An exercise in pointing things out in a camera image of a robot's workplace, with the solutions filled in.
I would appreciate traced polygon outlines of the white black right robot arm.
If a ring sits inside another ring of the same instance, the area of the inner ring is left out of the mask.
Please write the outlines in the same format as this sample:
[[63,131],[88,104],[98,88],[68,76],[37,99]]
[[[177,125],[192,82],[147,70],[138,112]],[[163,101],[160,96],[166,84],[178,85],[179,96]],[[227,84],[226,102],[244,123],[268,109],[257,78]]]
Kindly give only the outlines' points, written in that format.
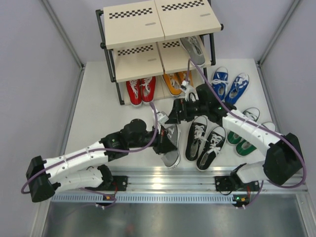
[[293,187],[304,184],[307,172],[296,135],[283,135],[248,119],[235,106],[222,102],[206,83],[199,85],[196,92],[194,101],[183,98],[173,101],[167,124],[180,124],[205,116],[210,122],[241,136],[264,156],[263,161],[241,164],[231,172],[230,182],[235,190],[243,190],[250,182],[264,180],[285,188],[284,183],[299,170],[303,171],[302,180]]

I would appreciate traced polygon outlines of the grey sneaker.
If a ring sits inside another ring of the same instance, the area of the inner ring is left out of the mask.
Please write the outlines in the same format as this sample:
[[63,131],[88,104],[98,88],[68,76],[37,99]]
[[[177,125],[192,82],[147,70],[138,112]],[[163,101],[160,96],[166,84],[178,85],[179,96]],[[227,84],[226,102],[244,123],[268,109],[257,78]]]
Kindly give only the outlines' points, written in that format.
[[175,168],[181,160],[179,152],[180,130],[178,125],[170,125],[165,130],[166,139],[163,142],[166,151],[163,152],[162,161],[167,168]]
[[180,38],[180,43],[196,65],[201,67],[205,64],[205,57],[196,36]]

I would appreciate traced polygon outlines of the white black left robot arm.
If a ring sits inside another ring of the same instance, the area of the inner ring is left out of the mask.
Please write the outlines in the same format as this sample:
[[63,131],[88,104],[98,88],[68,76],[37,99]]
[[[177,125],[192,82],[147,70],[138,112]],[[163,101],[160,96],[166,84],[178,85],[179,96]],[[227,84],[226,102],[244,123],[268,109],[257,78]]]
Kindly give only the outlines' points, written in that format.
[[151,131],[141,119],[134,119],[123,129],[111,133],[79,151],[43,159],[31,159],[26,172],[32,202],[42,202],[55,194],[80,188],[108,190],[113,176],[107,163],[151,147],[168,168],[180,162],[178,152],[180,130],[173,124],[155,125]]

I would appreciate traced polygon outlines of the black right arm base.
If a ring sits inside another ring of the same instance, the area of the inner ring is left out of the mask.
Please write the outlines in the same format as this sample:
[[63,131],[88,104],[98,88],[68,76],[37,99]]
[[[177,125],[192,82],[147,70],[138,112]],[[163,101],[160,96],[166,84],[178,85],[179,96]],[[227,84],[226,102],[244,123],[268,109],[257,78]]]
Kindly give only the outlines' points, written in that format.
[[231,192],[235,191],[259,191],[260,185],[258,181],[252,181],[249,183],[243,183],[237,175],[244,164],[239,165],[229,175],[226,176],[215,176],[215,188],[217,192],[220,192],[224,195],[224,192],[227,192],[226,195],[229,195]]

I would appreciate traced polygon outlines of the orange sneaker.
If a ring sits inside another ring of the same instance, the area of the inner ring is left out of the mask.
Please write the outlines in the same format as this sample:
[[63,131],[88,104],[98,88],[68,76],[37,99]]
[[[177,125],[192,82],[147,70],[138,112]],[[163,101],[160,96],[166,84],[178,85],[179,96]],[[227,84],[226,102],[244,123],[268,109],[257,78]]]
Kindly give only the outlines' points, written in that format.
[[163,74],[163,81],[165,82],[169,93],[173,97],[178,97],[182,93],[180,89],[180,83],[179,83],[179,78],[176,74],[171,73],[171,74]]
[[183,81],[191,81],[191,72],[187,73],[187,71],[182,71],[177,73],[179,82],[182,83]]

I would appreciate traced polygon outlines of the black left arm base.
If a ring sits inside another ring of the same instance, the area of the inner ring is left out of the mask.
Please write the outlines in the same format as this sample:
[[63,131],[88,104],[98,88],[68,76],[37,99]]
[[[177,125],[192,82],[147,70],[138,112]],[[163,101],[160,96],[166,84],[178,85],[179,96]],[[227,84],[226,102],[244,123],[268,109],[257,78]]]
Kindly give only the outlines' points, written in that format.
[[120,191],[124,192],[127,189],[128,176],[113,176],[111,184],[101,184],[98,187],[85,187],[85,189],[92,191]]

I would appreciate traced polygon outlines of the red sneaker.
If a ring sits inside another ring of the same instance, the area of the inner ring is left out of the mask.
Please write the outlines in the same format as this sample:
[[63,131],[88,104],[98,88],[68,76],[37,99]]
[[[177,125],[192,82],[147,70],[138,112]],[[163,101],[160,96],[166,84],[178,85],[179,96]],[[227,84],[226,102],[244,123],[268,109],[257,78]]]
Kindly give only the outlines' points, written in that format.
[[142,105],[141,82],[139,79],[129,80],[126,82],[126,89],[133,106],[139,107]]
[[156,81],[156,77],[141,79],[142,100],[145,104],[149,104],[154,100]]

